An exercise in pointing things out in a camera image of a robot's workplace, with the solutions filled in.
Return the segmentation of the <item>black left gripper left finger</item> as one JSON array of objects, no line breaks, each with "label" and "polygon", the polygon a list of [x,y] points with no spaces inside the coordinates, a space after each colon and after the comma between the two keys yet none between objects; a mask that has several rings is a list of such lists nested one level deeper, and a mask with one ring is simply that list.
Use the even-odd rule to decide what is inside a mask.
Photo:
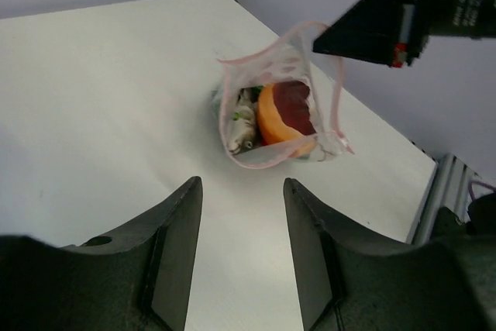
[{"label": "black left gripper left finger", "polygon": [[3,330],[183,330],[202,217],[199,177],[75,246],[1,238]]}]

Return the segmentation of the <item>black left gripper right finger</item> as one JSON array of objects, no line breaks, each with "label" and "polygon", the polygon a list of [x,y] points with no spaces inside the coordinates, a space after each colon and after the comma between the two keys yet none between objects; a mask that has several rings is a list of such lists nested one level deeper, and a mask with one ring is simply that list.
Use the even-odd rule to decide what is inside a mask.
[{"label": "black left gripper right finger", "polygon": [[306,330],[493,330],[495,238],[383,236],[294,178],[284,204]]}]

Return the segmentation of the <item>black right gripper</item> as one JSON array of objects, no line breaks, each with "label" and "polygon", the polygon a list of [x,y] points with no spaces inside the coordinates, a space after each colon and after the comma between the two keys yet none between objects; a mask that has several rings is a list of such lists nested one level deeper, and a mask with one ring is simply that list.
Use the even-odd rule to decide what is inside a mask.
[{"label": "black right gripper", "polygon": [[495,0],[359,0],[312,44],[315,53],[412,64],[429,37],[495,37]]}]

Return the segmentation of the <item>clear zip top bag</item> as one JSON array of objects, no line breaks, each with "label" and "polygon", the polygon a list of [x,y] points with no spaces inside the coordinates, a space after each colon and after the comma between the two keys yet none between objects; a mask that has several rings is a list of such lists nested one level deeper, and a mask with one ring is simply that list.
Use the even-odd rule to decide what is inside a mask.
[{"label": "clear zip top bag", "polygon": [[323,162],[352,153],[339,125],[344,64],[330,58],[334,77],[319,88],[312,77],[313,29],[301,22],[254,54],[221,60],[223,81],[212,95],[226,156],[237,165],[267,169],[287,160]]}]

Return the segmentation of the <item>orange red fake papaya slice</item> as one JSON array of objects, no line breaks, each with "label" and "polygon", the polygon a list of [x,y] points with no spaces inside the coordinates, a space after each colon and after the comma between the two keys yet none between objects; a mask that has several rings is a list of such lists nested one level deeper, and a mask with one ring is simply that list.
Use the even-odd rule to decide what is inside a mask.
[{"label": "orange red fake papaya slice", "polygon": [[309,95],[310,87],[297,80],[272,83],[261,89],[256,118],[262,147],[316,134],[310,120]]}]

